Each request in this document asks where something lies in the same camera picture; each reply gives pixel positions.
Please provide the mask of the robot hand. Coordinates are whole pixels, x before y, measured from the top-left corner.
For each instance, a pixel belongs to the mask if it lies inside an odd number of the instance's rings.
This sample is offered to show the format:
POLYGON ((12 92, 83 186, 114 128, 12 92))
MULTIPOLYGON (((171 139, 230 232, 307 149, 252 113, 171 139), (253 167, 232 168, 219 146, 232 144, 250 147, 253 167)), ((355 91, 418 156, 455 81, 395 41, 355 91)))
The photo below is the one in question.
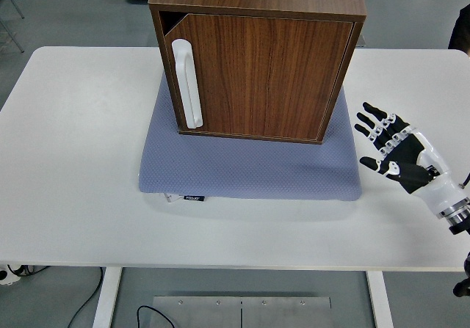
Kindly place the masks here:
POLYGON ((469 197, 452 180, 450 168, 424 135, 399 115, 367 102, 355 129, 380 152, 381 158, 364 156, 360 163, 396 181, 407 193, 420 198, 438 218, 453 227, 469 221, 469 197))

